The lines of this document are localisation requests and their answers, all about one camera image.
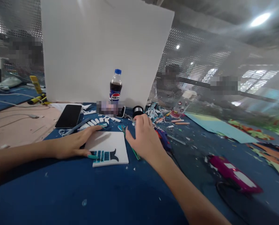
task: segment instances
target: hand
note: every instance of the hand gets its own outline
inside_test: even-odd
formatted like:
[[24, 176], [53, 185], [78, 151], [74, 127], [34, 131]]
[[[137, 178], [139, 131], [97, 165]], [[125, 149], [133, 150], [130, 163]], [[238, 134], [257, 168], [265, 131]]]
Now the hand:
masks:
[[71, 134], [62, 138], [48, 140], [48, 152], [49, 158], [66, 159], [73, 156], [91, 155], [91, 152], [87, 149], [79, 149], [89, 137], [97, 130], [101, 130], [101, 126], [92, 126], [84, 129], [75, 134]]
[[136, 139], [132, 137], [128, 127], [126, 128], [126, 139], [130, 146], [149, 163], [158, 160], [163, 155], [167, 155], [148, 116], [142, 114], [134, 119], [136, 120]]

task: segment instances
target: blue bottle cap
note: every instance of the blue bottle cap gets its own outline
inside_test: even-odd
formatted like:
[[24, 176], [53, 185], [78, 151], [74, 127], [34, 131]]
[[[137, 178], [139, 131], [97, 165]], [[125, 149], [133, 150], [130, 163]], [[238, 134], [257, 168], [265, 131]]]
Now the blue bottle cap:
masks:
[[115, 69], [115, 73], [116, 73], [116, 74], [121, 74], [121, 73], [122, 73], [122, 70]]

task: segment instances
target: ceiling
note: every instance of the ceiling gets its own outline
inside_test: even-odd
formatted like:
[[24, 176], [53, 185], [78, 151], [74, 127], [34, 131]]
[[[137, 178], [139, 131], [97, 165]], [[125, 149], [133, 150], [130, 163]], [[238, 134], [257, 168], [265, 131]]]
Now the ceiling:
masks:
[[[157, 4], [162, 1], [146, 2]], [[221, 24], [227, 24], [229, 33], [224, 35], [258, 48], [279, 49], [279, 0], [164, 0], [161, 6], [174, 11], [176, 7], [191, 9], [200, 15], [221, 21]], [[249, 27], [253, 19], [266, 12], [272, 15], [265, 23], [258, 27]]]

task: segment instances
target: light blue paper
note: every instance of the light blue paper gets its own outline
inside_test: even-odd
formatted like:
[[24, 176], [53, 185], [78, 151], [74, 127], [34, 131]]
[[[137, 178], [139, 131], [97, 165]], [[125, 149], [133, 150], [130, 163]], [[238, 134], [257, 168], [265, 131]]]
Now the light blue paper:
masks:
[[185, 113], [185, 115], [203, 127], [205, 130], [213, 133], [223, 133], [228, 138], [233, 138], [237, 140], [239, 143], [255, 143], [259, 142], [257, 139], [252, 136], [246, 134], [245, 132], [229, 125], [228, 123], [219, 120], [219, 121], [208, 121], [208, 120], [200, 120], [195, 117], [194, 114]]

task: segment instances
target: bottle label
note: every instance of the bottle label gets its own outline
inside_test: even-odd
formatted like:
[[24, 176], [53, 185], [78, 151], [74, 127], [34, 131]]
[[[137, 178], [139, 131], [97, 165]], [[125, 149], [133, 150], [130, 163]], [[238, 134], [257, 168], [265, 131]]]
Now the bottle label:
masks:
[[110, 101], [118, 101], [119, 99], [120, 99], [120, 92], [110, 90], [109, 100]]

